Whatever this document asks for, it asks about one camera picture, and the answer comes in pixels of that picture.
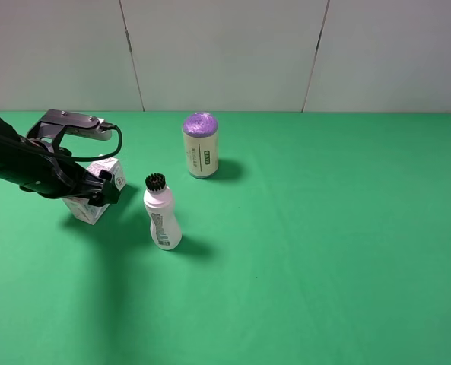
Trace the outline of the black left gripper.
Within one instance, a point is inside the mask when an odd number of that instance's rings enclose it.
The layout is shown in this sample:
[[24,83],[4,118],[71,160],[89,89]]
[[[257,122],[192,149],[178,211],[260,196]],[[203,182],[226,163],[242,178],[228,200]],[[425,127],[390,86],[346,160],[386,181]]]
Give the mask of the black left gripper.
[[19,165],[24,176],[17,185],[24,192],[53,199],[83,198],[92,206],[112,205],[119,201],[120,190],[110,171],[101,170],[95,176],[70,160],[22,150],[18,153],[22,155]]

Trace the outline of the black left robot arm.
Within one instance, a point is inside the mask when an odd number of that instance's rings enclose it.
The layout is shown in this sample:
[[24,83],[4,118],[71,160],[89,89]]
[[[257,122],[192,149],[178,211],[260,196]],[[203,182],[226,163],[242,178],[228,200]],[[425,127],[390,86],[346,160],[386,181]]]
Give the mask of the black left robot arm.
[[[61,146],[65,135],[108,141],[113,131],[116,149],[101,157],[76,157]],[[25,136],[0,117],[0,179],[48,199],[83,198],[96,207],[115,204],[120,190],[114,174],[95,174],[80,163],[115,157],[122,143],[117,125],[92,115],[49,109]]]

